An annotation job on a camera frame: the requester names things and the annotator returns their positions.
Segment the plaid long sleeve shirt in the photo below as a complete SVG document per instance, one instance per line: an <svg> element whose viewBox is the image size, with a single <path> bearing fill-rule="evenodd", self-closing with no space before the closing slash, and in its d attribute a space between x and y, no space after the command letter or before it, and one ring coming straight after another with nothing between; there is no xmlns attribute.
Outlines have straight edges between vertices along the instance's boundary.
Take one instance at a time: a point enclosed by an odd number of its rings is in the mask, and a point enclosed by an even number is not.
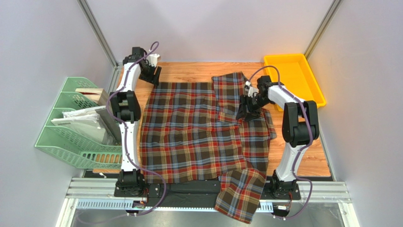
<svg viewBox="0 0 403 227"><path fill-rule="evenodd" d="M208 82L161 82L143 113L139 153L148 183L218 178L216 211L249 224L266 181L271 114L237 119L246 77L242 72Z"/></svg>

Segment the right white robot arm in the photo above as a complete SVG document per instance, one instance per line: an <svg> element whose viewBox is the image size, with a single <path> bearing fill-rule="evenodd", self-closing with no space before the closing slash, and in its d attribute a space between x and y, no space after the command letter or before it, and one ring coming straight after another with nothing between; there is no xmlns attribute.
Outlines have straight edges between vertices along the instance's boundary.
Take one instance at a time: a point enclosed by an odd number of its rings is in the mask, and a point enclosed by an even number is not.
<svg viewBox="0 0 403 227"><path fill-rule="evenodd" d="M272 175L268 192L274 198L283 198L297 190L297 171L302 157L319 137L317 105L305 101L270 76L261 76L257 87L245 83L245 94L240 96L236 119L248 122L260 116L267 104L276 104L283 110L282 136L285 148L279 166Z"/></svg>

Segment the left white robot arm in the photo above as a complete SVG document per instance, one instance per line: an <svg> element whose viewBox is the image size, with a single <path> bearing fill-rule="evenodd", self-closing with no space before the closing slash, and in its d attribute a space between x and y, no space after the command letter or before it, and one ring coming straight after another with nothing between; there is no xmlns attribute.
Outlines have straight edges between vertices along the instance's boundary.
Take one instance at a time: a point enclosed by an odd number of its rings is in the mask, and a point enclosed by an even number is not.
<svg viewBox="0 0 403 227"><path fill-rule="evenodd" d="M145 196L146 183L138 159L137 133L141 107L135 94L139 79L158 85L161 67L158 66L158 45L146 51L133 47L131 55L123 60L123 76L115 92L110 93L107 105L110 114L118 121L122 137L122 164L115 184L115 197Z"/></svg>

